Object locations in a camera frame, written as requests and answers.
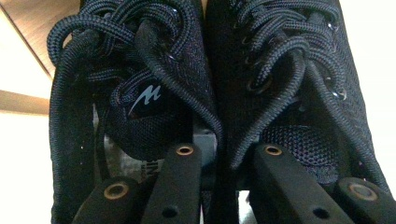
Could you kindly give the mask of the black lace-up shoe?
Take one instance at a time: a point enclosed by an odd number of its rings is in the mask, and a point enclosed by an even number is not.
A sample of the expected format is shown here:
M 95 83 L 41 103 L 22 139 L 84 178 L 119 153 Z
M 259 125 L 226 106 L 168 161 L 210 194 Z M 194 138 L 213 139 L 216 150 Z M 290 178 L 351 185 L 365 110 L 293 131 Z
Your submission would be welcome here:
M 109 176 L 106 138 L 156 161 L 191 137 L 194 117 L 221 134 L 200 12 L 198 0 L 86 0 L 50 30 L 51 224 L 71 224 Z
M 339 0 L 208 0 L 206 47 L 224 145 L 210 224 L 237 224 L 237 181 L 257 143 L 287 148 L 319 184 L 388 191 Z

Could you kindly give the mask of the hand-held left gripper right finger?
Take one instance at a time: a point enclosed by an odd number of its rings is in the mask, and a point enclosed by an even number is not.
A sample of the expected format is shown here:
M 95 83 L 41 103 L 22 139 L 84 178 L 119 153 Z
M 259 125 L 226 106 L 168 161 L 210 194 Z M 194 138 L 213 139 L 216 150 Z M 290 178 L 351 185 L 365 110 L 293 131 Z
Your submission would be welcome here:
M 275 145 L 254 149 L 252 210 L 258 224 L 354 224 L 314 177 Z

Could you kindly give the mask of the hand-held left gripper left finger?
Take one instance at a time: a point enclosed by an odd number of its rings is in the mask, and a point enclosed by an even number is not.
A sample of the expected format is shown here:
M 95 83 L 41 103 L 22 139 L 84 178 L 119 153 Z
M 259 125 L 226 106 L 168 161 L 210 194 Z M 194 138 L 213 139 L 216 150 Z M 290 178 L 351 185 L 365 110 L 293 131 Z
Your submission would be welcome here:
M 199 224 L 201 150 L 193 144 L 168 150 L 141 224 Z

